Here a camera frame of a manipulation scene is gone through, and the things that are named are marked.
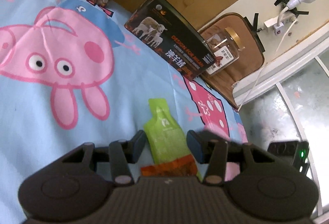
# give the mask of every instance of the jar label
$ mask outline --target jar label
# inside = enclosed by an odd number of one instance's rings
[[[216,63],[210,66],[206,70],[210,75],[215,73],[222,66],[234,60],[233,55],[231,54],[231,52],[228,50],[226,46],[220,48],[218,51],[214,52],[214,54],[216,56]]]

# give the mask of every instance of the gold lid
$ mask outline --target gold lid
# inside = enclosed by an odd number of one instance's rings
[[[242,51],[244,49],[244,46],[241,42],[241,39],[239,38],[239,36],[236,34],[236,32],[231,28],[231,27],[226,27],[225,28],[226,32],[228,34],[230,34],[230,36],[233,38],[233,40],[235,41],[235,43],[237,44],[237,46],[239,47],[239,50]]]

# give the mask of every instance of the power cord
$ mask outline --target power cord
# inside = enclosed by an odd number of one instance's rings
[[[242,103],[241,103],[241,105],[239,106],[239,109],[237,110],[238,112],[240,111],[240,109],[241,109],[242,105],[244,104],[244,102],[247,100],[249,94],[253,91],[254,87],[257,85],[258,80],[260,79],[263,70],[267,67],[267,65],[268,65],[269,63],[271,63],[271,62],[275,59],[276,54],[278,53],[278,51],[279,51],[279,49],[280,49],[280,47],[281,47],[281,44],[282,44],[283,40],[285,39],[285,37],[286,37],[286,35],[289,33],[290,29],[293,27],[293,25],[294,25],[297,21],[298,21],[298,20],[295,19],[295,20],[292,22],[292,24],[289,26],[288,30],[284,33],[284,35],[283,35],[283,37],[282,37],[282,39],[281,39],[281,41],[280,41],[278,47],[276,48],[276,50],[275,50],[275,52],[274,52],[274,55],[273,55],[273,57],[271,58],[271,60],[268,61],[268,62],[266,62],[265,65],[261,68],[261,70],[260,70],[260,72],[259,72],[259,74],[258,74],[258,77],[257,77],[257,79],[256,79],[256,81],[255,81],[255,83],[254,83],[254,85],[252,86],[251,90],[247,93],[247,95],[244,97],[244,99],[242,100]]]

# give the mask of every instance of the glass pane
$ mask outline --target glass pane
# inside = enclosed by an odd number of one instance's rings
[[[329,78],[316,60],[281,83],[303,125],[319,178],[322,205],[329,205]]]
[[[329,69],[329,49],[324,53],[319,55],[320,60],[324,63],[324,65]]]
[[[300,140],[295,122],[277,87],[243,105],[239,114],[248,141],[264,150],[272,141]]]

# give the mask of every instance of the cartoon eye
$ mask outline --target cartoon eye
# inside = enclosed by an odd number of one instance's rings
[[[57,63],[57,71],[63,76],[70,76],[73,73],[73,67],[70,62],[66,60],[60,60]]]
[[[29,67],[34,71],[42,71],[46,66],[46,61],[38,54],[33,54],[29,58]]]

